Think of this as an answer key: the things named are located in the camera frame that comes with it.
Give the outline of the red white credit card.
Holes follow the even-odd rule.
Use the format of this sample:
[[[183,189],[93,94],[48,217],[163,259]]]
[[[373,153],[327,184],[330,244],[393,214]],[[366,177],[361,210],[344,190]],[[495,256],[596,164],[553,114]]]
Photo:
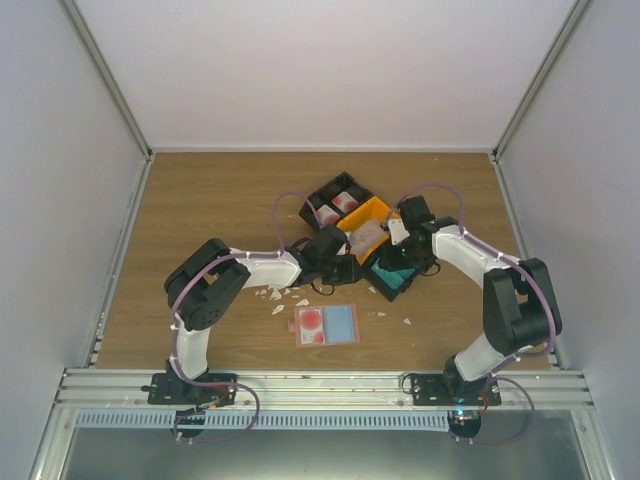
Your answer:
[[[325,343],[324,317],[321,308],[298,308],[295,325],[299,346],[320,346]]]

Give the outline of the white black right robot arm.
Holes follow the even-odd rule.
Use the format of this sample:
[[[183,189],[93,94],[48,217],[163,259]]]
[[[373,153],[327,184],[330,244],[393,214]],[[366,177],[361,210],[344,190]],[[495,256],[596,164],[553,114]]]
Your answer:
[[[445,363],[444,396],[464,405],[487,378],[524,356],[546,354],[562,320],[546,264],[504,254],[469,233],[452,217],[437,218],[425,199],[406,196],[399,217],[387,221],[390,251],[384,268],[411,266],[421,272],[446,262],[482,290],[482,333]]]

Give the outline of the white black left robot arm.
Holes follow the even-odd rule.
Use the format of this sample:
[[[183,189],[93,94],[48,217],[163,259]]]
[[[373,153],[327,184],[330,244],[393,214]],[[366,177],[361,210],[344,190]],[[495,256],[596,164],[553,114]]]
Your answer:
[[[168,359],[175,373],[172,393],[185,404],[203,398],[210,331],[242,290],[298,287],[316,280],[337,287],[362,277],[347,234],[335,226],[270,252],[239,250],[218,238],[208,240],[164,283],[174,331]]]

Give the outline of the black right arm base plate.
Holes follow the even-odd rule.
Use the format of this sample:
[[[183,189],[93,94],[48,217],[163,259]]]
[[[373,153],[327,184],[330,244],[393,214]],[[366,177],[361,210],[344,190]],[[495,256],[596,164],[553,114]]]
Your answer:
[[[500,393],[487,387],[485,379],[465,382],[448,379],[444,373],[406,373],[399,386],[412,397],[414,406],[488,407],[502,403]]]

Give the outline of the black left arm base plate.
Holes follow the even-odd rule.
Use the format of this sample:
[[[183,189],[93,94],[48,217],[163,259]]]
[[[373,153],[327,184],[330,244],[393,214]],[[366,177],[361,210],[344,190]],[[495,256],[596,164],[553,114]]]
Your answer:
[[[235,401],[235,388],[230,383],[237,380],[235,374],[204,373],[197,382],[217,384],[215,388],[204,388],[186,383],[169,369],[154,374],[150,384],[143,385],[141,391],[148,394],[147,402],[151,405],[226,406]]]

